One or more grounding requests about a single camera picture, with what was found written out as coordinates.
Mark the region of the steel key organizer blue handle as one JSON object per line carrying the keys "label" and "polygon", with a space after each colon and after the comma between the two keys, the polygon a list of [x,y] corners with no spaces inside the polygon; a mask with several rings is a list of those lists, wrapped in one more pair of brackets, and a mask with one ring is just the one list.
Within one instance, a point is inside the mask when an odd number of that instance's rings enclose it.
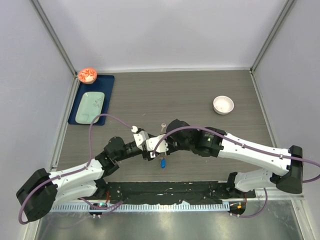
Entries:
{"label": "steel key organizer blue handle", "polygon": [[161,169],[164,169],[166,167],[166,158],[167,155],[165,153],[161,153],[157,156],[158,160],[159,160],[159,166]]}

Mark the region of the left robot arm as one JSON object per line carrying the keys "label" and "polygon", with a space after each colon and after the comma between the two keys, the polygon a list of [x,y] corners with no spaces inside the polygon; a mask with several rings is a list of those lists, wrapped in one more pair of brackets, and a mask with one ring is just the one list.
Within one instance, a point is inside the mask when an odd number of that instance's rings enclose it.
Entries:
{"label": "left robot arm", "polygon": [[118,162],[142,155],[152,160],[167,150],[160,137],[134,134],[134,140],[124,143],[121,137],[113,137],[103,151],[88,162],[61,171],[36,170],[17,191],[21,207],[18,221],[25,225],[47,215],[58,205],[84,197],[100,200],[107,192],[104,177],[113,174]]}

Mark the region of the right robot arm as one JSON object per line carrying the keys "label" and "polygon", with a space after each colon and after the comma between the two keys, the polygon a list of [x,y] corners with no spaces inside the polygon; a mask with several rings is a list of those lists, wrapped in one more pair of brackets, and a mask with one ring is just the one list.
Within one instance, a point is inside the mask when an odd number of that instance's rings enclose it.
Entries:
{"label": "right robot arm", "polygon": [[260,167],[251,172],[229,174],[226,193],[233,198],[258,188],[275,187],[289,194],[303,191],[303,149],[273,148],[240,139],[224,130],[194,129],[175,119],[166,128],[170,152],[190,151],[201,157],[239,160]]}

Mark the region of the silver key with ring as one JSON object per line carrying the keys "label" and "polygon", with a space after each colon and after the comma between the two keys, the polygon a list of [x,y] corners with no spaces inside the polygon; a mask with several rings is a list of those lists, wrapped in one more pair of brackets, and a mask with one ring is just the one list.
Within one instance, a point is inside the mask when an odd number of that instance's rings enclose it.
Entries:
{"label": "silver key with ring", "polygon": [[162,124],[161,124],[161,132],[163,132],[163,131],[165,130],[166,126],[167,126],[167,125],[166,125],[165,123],[162,123]]}

